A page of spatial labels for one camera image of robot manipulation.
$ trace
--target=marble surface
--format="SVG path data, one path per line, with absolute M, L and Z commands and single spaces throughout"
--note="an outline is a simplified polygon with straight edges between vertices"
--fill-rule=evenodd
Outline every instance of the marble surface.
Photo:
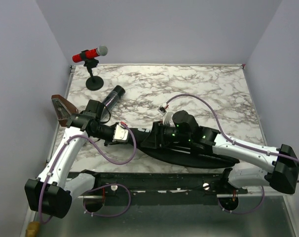
M 192 93 L 205 99 L 216 111 L 226 134 L 238 139 L 263 144 L 263 138 L 240 67 L 202 67 L 166 65 L 99 65 L 94 75 L 104 79 L 99 91 L 89 91 L 85 81 L 89 74 L 85 67 L 77 66 L 68 100 L 82 111 L 89 99 L 102 101 L 116 86 L 121 85 L 126 93 L 113 108 L 108 124 L 124 121 L 129 127 L 151 128 L 152 122 L 161 118 L 157 111 L 162 101 L 181 93 Z M 200 125 L 217 129 L 209 109 L 200 101 L 181 97 L 170 102 L 170 111 L 186 110 L 195 116 Z M 56 146 L 63 136 L 59 128 Z M 123 161 L 130 157 L 132 146 L 115 145 L 104 147 L 97 144 L 111 158 Z M 153 159 L 141 151 L 126 165 L 114 165 L 99 155 L 86 143 L 79 151 L 71 171 L 90 169 L 104 172 L 164 172 L 164 173 L 218 173 L 222 169 L 196 169 L 171 165 Z

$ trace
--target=white wall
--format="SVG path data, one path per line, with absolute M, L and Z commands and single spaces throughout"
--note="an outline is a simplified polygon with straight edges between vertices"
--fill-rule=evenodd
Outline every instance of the white wall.
M 246 64 L 246 79 L 269 145 L 299 158 L 299 0 L 283 0 Z M 299 215 L 299 184 L 294 195 Z
M 281 0 L 37 0 L 64 55 L 102 63 L 246 63 Z
M 56 127 L 51 95 L 69 65 L 34 0 L 0 0 L 0 237 L 20 235 L 24 185 L 43 168 Z

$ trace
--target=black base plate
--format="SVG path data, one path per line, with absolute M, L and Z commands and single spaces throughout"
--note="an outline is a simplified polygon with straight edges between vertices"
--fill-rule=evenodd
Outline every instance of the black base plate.
M 99 76 L 94 76 L 94 78 L 88 78 L 86 81 L 86 87 L 88 90 L 99 90 L 104 86 L 104 80 Z

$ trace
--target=white connector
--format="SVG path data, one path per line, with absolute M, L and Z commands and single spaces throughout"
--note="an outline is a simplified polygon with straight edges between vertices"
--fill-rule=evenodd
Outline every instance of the white connector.
M 115 127 L 113 141 L 114 142 L 127 142 L 129 139 L 129 131 L 122 125 L 117 124 Z
M 163 103 L 161 106 L 159 106 L 157 111 L 159 111 L 159 113 L 161 113 L 162 115 L 165 115 L 167 108 L 168 108 L 168 104 Z
M 168 124 L 172 116 L 173 116 L 173 112 L 166 112 L 163 118 L 163 125 Z

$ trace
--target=microphone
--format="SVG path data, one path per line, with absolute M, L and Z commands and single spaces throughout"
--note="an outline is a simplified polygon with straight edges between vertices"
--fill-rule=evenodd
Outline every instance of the microphone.
M 108 53 L 108 48 L 106 46 L 99 46 L 98 48 L 94 48 L 92 50 L 86 50 L 80 54 L 74 55 L 73 62 L 79 63 L 87 59 L 93 59 L 95 57 L 105 56 L 107 53 Z

